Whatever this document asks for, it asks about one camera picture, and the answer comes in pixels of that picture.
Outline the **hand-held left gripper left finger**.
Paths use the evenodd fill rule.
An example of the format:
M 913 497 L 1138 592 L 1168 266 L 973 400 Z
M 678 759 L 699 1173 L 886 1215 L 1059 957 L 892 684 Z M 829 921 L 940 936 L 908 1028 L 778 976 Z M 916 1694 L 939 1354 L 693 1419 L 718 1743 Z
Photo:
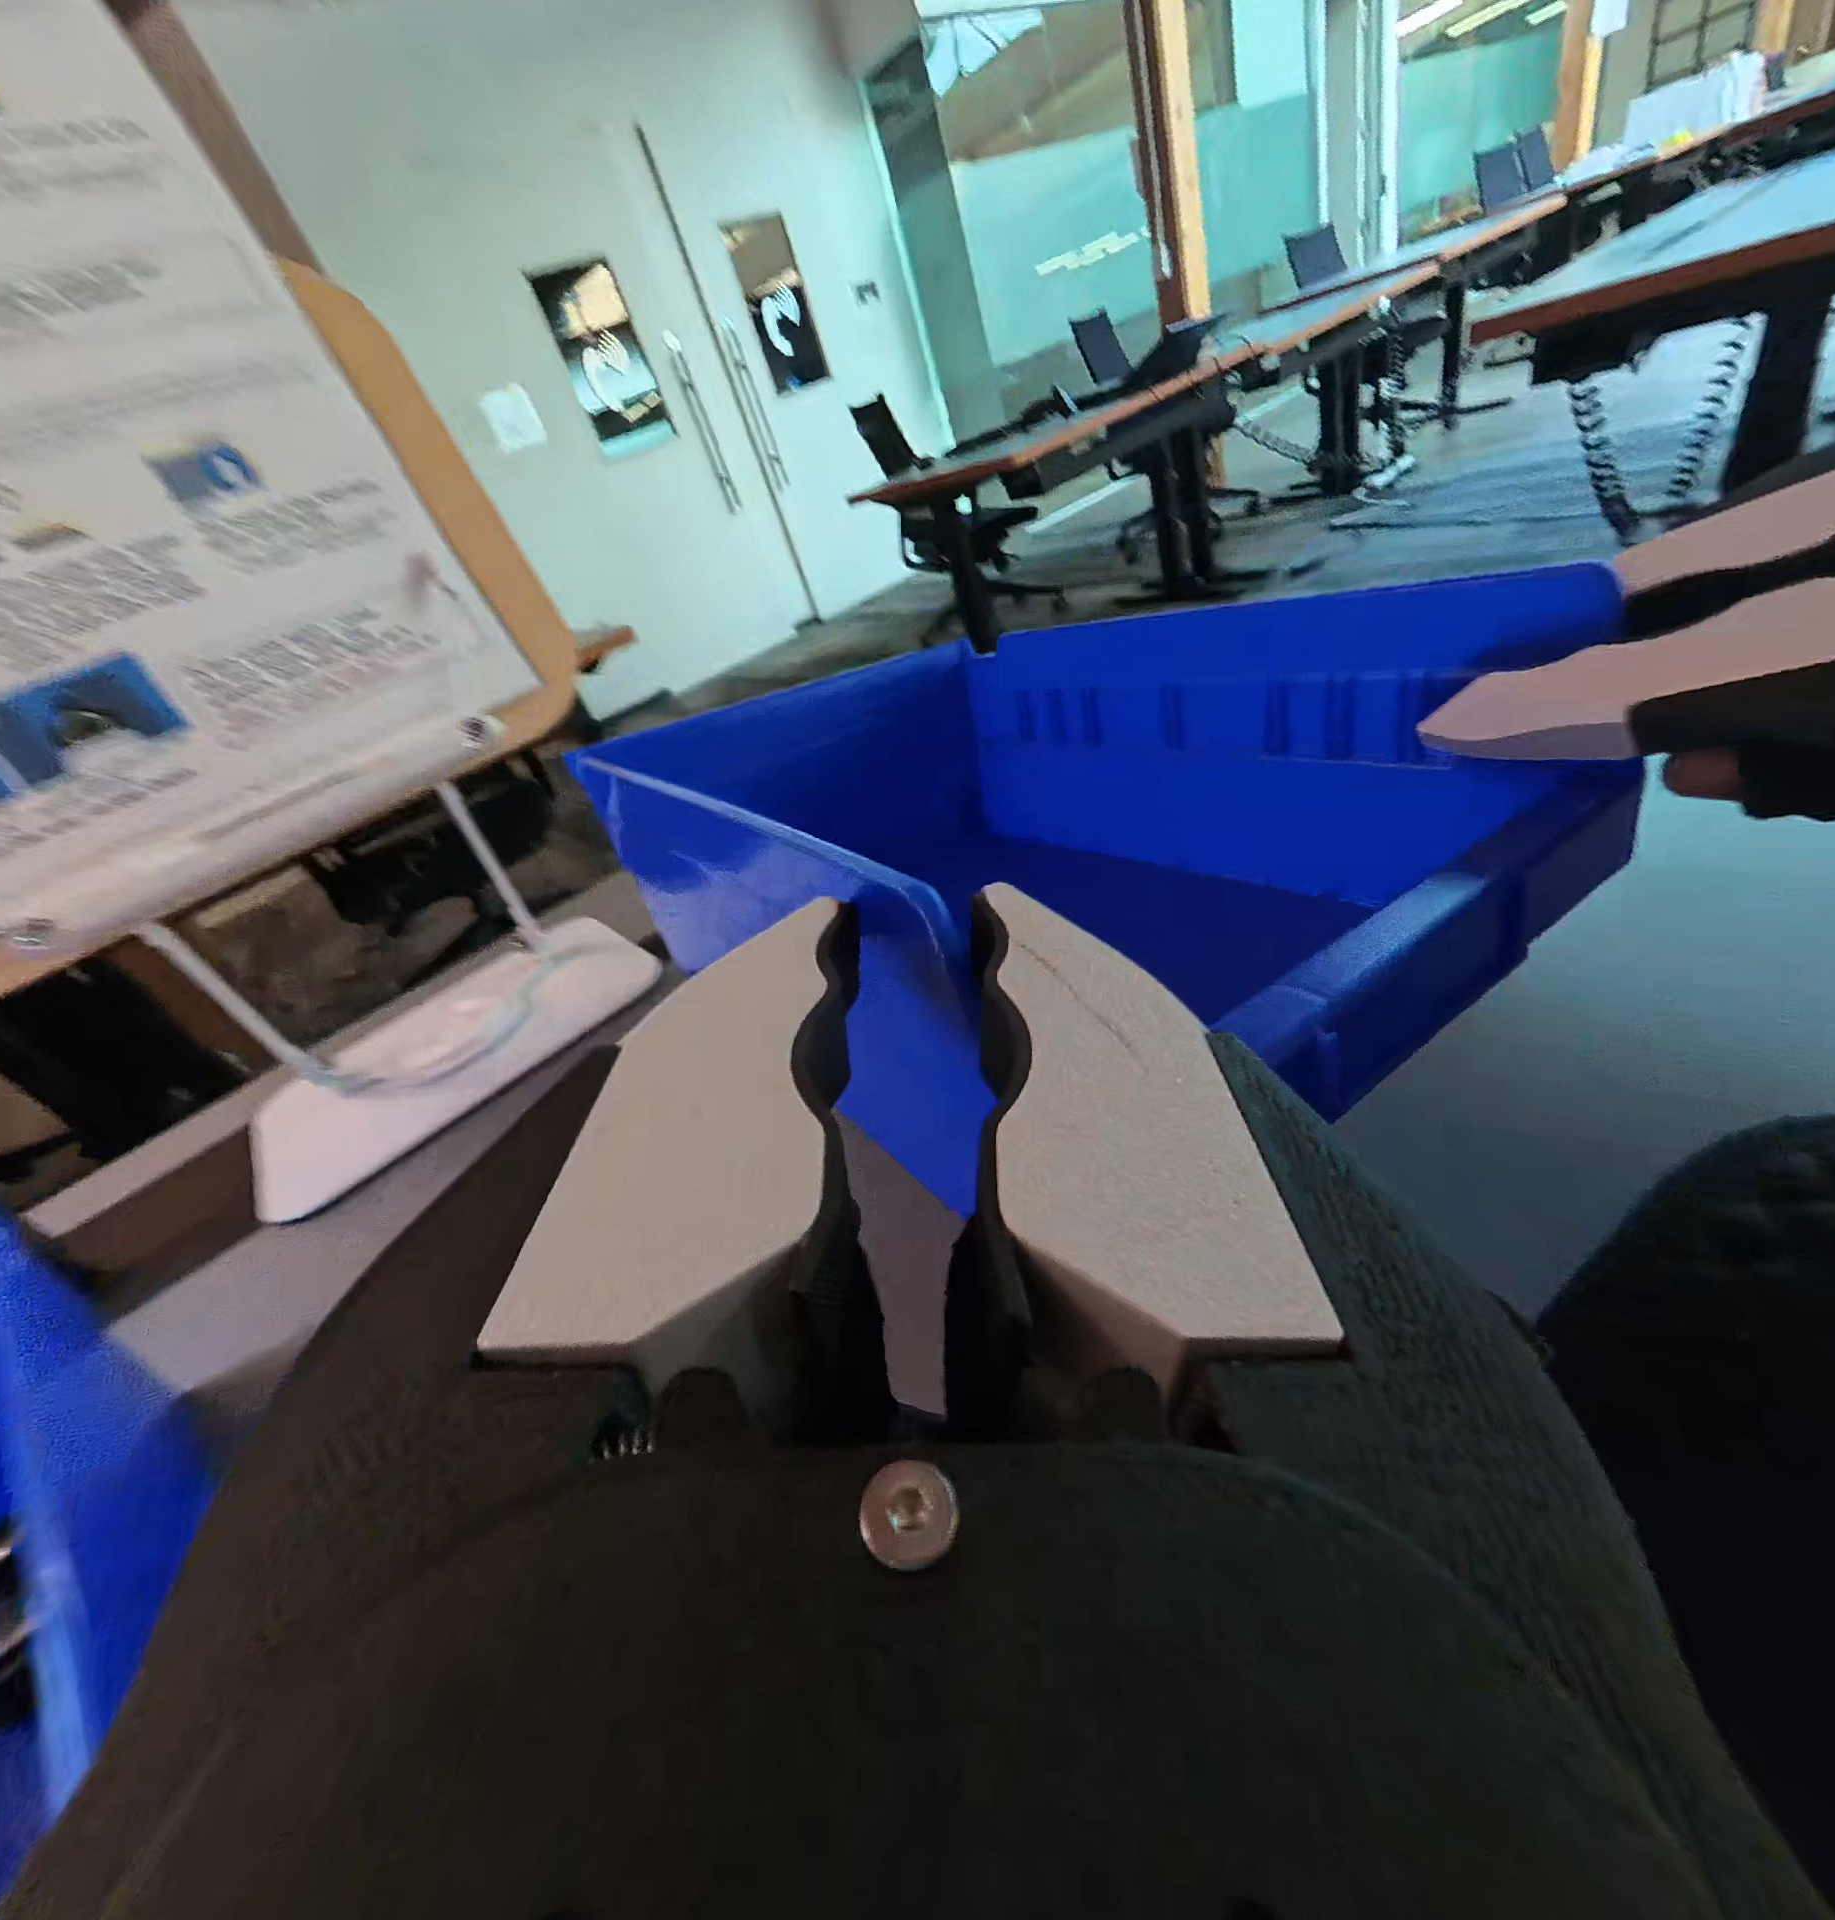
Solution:
M 483 1364 L 786 1369 L 788 1288 L 849 1198 L 857 913 L 814 897 L 621 1041 L 474 1337 Z

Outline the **black laptop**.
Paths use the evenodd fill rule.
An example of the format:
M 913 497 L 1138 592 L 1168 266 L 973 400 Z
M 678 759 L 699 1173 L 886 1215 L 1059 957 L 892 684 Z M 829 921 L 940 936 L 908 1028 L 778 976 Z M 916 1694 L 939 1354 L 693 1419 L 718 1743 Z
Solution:
M 1154 393 L 1158 385 L 1168 385 L 1192 374 L 1197 366 L 1205 338 L 1214 338 L 1223 320 L 1227 314 L 1209 314 L 1196 320 L 1168 322 L 1154 348 L 1149 348 L 1141 360 L 1132 365 L 1132 370 L 1122 377 L 1119 394 L 1129 397 L 1129 394 Z

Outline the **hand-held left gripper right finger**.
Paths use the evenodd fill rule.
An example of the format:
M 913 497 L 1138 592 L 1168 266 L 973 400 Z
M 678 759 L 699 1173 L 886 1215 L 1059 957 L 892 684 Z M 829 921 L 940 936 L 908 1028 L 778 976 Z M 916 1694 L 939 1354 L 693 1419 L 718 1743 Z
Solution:
M 975 897 L 969 1406 L 1019 1379 L 1331 1361 L 1343 1325 L 1217 1066 L 1154 976 L 1014 886 Z

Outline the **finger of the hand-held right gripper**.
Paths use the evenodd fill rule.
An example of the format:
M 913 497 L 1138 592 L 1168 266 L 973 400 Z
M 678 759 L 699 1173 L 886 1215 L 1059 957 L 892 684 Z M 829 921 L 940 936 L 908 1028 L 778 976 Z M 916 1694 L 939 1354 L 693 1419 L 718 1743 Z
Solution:
M 1624 598 L 1684 580 L 1835 557 L 1835 450 L 1805 455 L 1698 519 L 1626 546 L 1611 571 Z
M 1703 750 L 1835 751 L 1835 580 L 1698 624 L 1471 682 L 1419 743 L 1492 762 L 1626 762 Z

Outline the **blue plastic bin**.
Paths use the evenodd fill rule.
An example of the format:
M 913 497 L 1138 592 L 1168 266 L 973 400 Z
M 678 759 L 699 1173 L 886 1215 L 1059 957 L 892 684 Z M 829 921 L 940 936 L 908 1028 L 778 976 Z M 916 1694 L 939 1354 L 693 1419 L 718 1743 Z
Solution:
M 0 1522 L 32 1618 L 0 1702 L 0 1899 L 110 1737 L 211 1489 L 179 1391 L 0 1211 Z
M 1608 565 L 967 641 L 567 759 L 669 957 L 857 908 L 842 1116 L 973 1211 L 973 905 L 1009 884 L 1340 1118 L 1626 862 L 1629 762 L 1419 739 L 1485 671 L 1622 638 Z

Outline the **white door with window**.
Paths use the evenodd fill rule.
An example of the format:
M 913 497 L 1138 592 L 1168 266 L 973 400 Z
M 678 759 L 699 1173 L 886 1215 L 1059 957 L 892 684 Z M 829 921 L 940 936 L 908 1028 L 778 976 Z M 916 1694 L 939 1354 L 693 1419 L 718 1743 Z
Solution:
M 689 687 L 751 638 L 711 439 L 689 394 L 673 280 L 612 130 L 487 160 L 472 414 L 522 388 L 542 444 L 483 427 L 496 497 L 574 629 L 629 624 L 624 668 Z
M 867 592 L 843 504 L 859 450 L 786 208 L 722 182 L 715 152 L 669 116 L 636 126 L 636 147 L 706 335 L 699 400 L 715 406 L 725 476 L 788 588 L 791 623 L 829 617 Z

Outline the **printed instruction sheet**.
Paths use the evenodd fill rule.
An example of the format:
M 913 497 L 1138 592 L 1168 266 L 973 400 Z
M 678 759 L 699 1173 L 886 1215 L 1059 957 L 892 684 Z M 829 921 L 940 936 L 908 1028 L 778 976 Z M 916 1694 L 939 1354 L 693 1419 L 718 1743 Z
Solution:
M 99 2 L 0 2 L 0 944 L 94 944 L 542 687 Z

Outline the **wooden top office desk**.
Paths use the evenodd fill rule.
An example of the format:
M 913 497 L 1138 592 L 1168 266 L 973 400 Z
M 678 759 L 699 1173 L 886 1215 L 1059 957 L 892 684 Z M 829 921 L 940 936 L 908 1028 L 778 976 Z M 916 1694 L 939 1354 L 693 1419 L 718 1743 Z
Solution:
M 1464 397 L 1468 303 L 1492 285 L 1541 277 L 1568 255 L 1568 198 L 1532 194 L 1362 264 L 1324 272 L 1266 320 L 1308 320 L 1297 342 L 1316 394 L 1324 493 L 1389 492 L 1415 462 L 1413 432 L 1456 432 L 1512 406 L 1512 397 Z
M 1214 554 L 1209 444 L 1237 422 L 1230 385 L 1261 365 L 1278 374 L 1277 348 L 1244 335 L 1210 338 L 1197 366 L 1154 393 L 1107 397 L 1071 415 L 1014 430 L 975 450 L 956 450 L 929 471 L 852 493 L 852 506 L 969 493 L 973 481 L 1056 484 L 1101 466 L 1141 471 L 1154 515 L 1158 580 L 1124 607 L 1188 607 L 1237 598 L 1277 579 L 1272 565 L 1227 568 Z
M 1524 285 L 1468 325 L 1521 335 L 1537 385 L 1578 385 L 1668 335 L 1760 320 L 1721 493 L 1795 461 L 1835 312 L 1835 152 L 1698 189 Z

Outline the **instruction sign on white stand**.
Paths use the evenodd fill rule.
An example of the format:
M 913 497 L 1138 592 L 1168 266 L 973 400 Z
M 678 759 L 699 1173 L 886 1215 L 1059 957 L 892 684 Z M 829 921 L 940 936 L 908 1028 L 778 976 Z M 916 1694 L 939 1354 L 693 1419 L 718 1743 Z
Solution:
M 275 1225 L 342 1198 L 632 1006 L 658 980 L 658 962 L 589 916 L 541 924 L 463 808 L 460 782 L 469 773 L 537 750 L 574 704 L 577 642 L 535 565 L 387 328 L 351 291 L 286 255 L 281 201 L 172 7 L 99 7 L 252 224 L 291 297 L 384 430 L 444 541 L 542 682 L 502 713 L 496 735 L 465 764 L 357 812 L 336 830 L 315 830 L 291 850 L 211 884 L 179 908 L 123 933 L 102 933 L 94 944 L 0 944 L 0 1063 L 10 1079 L 28 1081 L 32 1097 L 60 1116 L 89 1157 L 111 1158 L 143 1139 L 145 1118 L 183 1116 L 229 1088 L 227 1063 L 196 1043 L 175 1015 L 159 1014 L 145 985 L 111 965 L 118 949 L 149 949 L 162 973 L 179 973 L 192 994 L 208 999 L 278 1063 L 278 1091 L 247 1123 L 259 1217 Z M 440 798 L 465 834 L 509 916 L 509 936 L 469 973 L 382 1014 L 342 1051 L 320 1054 L 290 1041 L 178 928 L 192 908 L 424 798 Z

